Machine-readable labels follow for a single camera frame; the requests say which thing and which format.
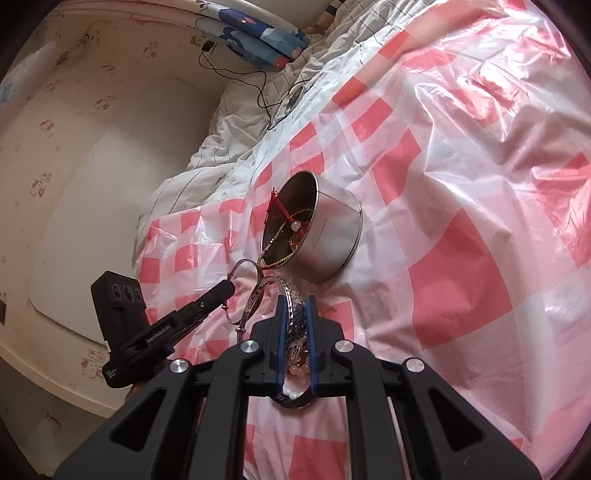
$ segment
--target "black mount bracket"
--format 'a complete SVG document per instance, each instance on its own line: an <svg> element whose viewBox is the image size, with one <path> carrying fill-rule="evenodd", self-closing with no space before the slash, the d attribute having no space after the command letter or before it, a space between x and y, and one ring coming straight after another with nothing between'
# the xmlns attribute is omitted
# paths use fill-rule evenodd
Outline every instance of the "black mount bracket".
<svg viewBox="0 0 591 480"><path fill-rule="evenodd" d="M540 480L535 465L421 359L380 361L319 317L313 297L306 308L313 390L346 397L353 480L405 478L389 401L413 480ZM215 361L169 363L54 479L242 479L248 398L282 386L285 312L280 297L273 318Z"/></svg>

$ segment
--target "white comforter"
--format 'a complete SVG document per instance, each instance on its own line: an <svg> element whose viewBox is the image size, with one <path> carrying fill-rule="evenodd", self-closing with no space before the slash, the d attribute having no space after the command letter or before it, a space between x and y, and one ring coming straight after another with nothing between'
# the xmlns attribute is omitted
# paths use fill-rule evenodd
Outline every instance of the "white comforter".
<svg viewBox="0 0 591 480"><path fill-rule="evenodd" d="M267 75L264 88L269 117L257 105L258 91L241 82L230 82L212 117L210 134L183 173L165 180L146 203L139 217L134 263L144 248L152 220L210 202L242 197L258 167L273 158L302 129L336 91L371 59L385 40L403 28L433 0L347 0L338 10L325 36L311 36L310 47L276 74ZM263 75L242 77L263 85ZM290 87L308 80L295 109L281 121Z"/></svg>

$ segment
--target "gold chain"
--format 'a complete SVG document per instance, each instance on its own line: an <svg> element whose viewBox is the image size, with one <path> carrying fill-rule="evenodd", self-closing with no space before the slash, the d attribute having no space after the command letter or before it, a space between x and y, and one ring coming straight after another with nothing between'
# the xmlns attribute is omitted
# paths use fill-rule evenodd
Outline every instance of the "gold chain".
<svg viewBox="0 0 591 480"><path fill-rule="evenodd" d="M291 216L293 217L295 215L298 215L299 213L313 212L313 211L314 211L314 209L312 209L312 208L305 208L303 210L298 210L297 212L293 213ZM275 234L275 236L273 238L271 238L271 240L269 241L269 243L267 244L267 246L263 249L263 251L259 255L259 258L257 259L256 264L258 265L258 267L261 270L270 270L272 268L278 268L281 265L283 265L285 262L287 262L296 253L297 250L294 250L292 253L288 254L285 257L283 257L281 260L278 260L276 262L273 262L272 264L269 264L269 265L266 265L265 261L263 260L264 255L267 253L267 251L271 247L272 243L275 240L277 240L279 238L279 236L281 235L281 232L283 231L283 229L287 225L287 222L288 222L287 220L285 222L283 222L283 224L279 227L279 230L277 230L277 233Z"/></svg>

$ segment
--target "pink checkered plastic sheet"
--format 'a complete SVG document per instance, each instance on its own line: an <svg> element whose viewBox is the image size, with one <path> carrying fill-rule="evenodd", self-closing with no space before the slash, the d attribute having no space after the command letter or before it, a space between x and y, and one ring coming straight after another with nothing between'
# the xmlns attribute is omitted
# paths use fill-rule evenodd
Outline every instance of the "pink checkered plastic sheet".
<svg viewBox="0 0 591 480"><path fill-rule="evenodd" d="M255 259L271 189L311 170L354 192L364 219L344 272L293 279L302 293L377 357L423 358L550 478L591 419L590 92L528 1L434 4L274 158L255 149L245 198L152 223L139 266L151 321ZM234 316L255 281L243 272ZM175 357L234 342L220 310ZM345 418L342 398L251 399L245 476L350 478Z"/></svg>

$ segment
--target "round metal container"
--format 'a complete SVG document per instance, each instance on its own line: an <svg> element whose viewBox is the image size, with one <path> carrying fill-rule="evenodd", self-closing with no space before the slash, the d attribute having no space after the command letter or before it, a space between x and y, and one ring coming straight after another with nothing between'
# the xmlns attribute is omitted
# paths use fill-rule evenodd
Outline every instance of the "round metal container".
<svg viewBox="0 0 591 480"><path fill-rule="evenodd" d="M310 171L301 171L290 178L279 191L278 198L287 211L298 220L309 222L299 246L280 269L305 280L322 283L341 272L353 256L361 236L363 212L355 195L337 187ZM308 218L294 212L311 209ZM269 244L285 218L273 205L263 231L261 251ZM286 225L269 247L263 260L267 265L291 253L291 225Z"/></svg>

